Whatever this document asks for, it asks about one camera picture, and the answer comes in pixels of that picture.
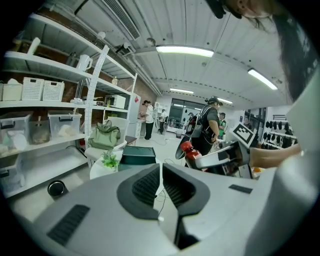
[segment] potted plant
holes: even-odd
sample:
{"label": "potted plant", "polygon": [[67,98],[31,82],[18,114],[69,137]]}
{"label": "potted plant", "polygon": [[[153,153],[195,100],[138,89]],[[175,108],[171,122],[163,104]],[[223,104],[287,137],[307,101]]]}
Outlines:
{"label": "potted plant", "polygon": [[110,172],[117,172],[119,160],[116,159],[116,155],[111,155],[111,151],[103,153],[102,163]]}

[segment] white shirt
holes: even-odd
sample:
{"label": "white shirt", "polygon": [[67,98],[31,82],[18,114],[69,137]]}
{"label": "white shirt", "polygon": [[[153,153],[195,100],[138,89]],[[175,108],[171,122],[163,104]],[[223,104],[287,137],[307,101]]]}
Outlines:
{"label": "white shirt", "polygon": [[167,117],[166,111],[162,112],[162,113],[161,113],[161,120],[160,120],[160,122],[164,122],[165,119],[166,119],[166,117]]}
{"label": "white shirt", "polygon": [[147,107],[146,107],[146,112],[145,112],[145,114],[147,115],[147,116],[145,117],[145,122],[146,122],[147,124],[153,123],[154,120],[155,120],[155,119],[153,118],[154,107],[151,106],[151,105],[147,106]]}

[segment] red object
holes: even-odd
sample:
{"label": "red object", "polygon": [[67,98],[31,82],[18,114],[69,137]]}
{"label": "red object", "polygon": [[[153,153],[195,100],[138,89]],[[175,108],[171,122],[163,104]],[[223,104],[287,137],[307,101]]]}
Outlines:
{"label": "red object", "polygon": [[190,141],[181,144],[180,148],[185,152],[185,161],[189,168],[199,170],[196,166],[196,159],[202,157],[202,154],[194,149]]}

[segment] ceiling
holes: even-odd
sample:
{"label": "ceiling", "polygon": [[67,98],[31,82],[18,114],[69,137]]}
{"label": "ceiling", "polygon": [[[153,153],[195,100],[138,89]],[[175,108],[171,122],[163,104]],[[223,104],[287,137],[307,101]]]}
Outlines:
{"label": "ceiling", "polygon": [[[137,29],[134,39],[119,16],[106,3],[120,3],[129,22]],[[82,1],[70,1],[75,10]],[[164,95],[204,103],[217,96],[232,101],[232,109],[254,109],[291,103],[280,63],[278,36],[271,21],[266,31],[256,29],[245,18],[232,15],[217,19],[204,0],[90,0],[78,12],[96,32],[106,31],[113,47],[131,44],[125,58],[139,75],[156,85]],[[150,45],[187,45],[214,51],[212,58],[181,53],[160,53]],[[255,68],[278,87],[271,90],[248,74]],[[170,88],[193,91],[184,95]]]}

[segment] black cup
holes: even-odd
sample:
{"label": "black cup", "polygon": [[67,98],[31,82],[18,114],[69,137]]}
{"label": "black cup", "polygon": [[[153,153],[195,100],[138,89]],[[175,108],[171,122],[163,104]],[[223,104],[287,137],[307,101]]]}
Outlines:
{"label": "black cup", "polygon": [[47,191],[53,200],[57,200],[68,193],[68,189],[61,180],[52,181],[49,184]]}

